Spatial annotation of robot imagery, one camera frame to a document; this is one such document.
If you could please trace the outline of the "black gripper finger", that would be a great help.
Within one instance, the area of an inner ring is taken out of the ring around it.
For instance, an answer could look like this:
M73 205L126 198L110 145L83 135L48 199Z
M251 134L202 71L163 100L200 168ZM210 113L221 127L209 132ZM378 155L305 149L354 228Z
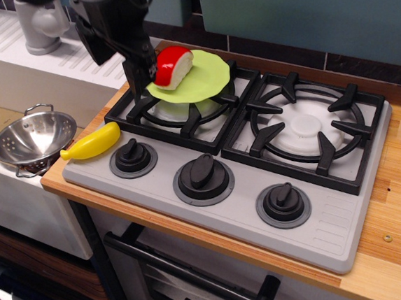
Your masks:
M132 54L123 62L123 69L132 92L142 92L154 82L157 73L157 55L154 49L142 52L141 55Z
M95 63L101 66L118 52L111 38L111 25L105 18L89 23L83 18L76 21L80 40Z

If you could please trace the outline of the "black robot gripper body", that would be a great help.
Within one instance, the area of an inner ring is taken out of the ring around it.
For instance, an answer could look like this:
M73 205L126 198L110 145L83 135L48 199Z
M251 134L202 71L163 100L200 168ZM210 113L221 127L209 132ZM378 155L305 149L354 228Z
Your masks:
M111 26L111 38L118 53L127 58L153 49L143 28L151 0L72 0L78 18L89 23L105 18Z

